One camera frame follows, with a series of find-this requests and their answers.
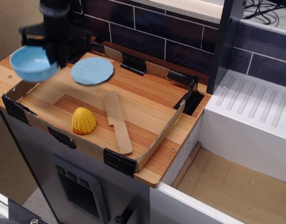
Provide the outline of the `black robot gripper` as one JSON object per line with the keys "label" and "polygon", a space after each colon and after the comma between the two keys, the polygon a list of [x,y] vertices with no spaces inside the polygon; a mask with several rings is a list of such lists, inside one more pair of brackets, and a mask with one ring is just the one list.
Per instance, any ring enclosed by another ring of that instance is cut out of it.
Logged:
{"label": "black robot gripper", "polygon": [[67,15],[44,15],[41,24],[21,27],[19,32],[23,46],[42,46],[46,50],[49,63],[58,61],[61,69],[67,65],[69,50],[91,49],[91,31],[78,27]]}

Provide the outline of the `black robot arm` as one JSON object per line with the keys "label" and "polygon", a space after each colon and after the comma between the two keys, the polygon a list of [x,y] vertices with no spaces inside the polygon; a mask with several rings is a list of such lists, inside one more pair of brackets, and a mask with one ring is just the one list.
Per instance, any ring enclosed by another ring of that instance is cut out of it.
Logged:
{"label": "black robot arm", "polygon": [[71,0],[41,0],[43,22],[19,29],[23,46],[41,46],[49,63],[57,63],[60,68],[66,67],[69,56],[76,51],[91,49],[91,31],[69,20],[71,4]]}

